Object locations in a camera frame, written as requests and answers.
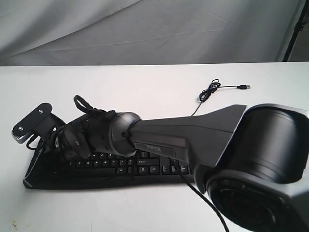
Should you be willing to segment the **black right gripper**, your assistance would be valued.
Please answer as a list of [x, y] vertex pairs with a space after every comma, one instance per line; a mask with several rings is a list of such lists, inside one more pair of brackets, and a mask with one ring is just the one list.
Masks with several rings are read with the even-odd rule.
[[[87, 159], [95, 152], [112, 153], [109, 126], [115, 111], [96, 110], [68, 123], [60, 130], [58, 140], [67, 160]], [[23, 179], [27, 189], [43, 189], [45, 145], [38, 145]]]

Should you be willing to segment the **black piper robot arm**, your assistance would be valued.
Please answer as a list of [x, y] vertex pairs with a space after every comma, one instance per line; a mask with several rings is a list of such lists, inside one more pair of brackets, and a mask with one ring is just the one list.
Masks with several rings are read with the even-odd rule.
[[28, 189], [104, 189], [194, 182], [221, 218], [253, 232], [309, 229], [309, 114], [262, 104], [142, 120], [80, 107], [65, 123], [39, 105], [15, 130], [40, 141]]

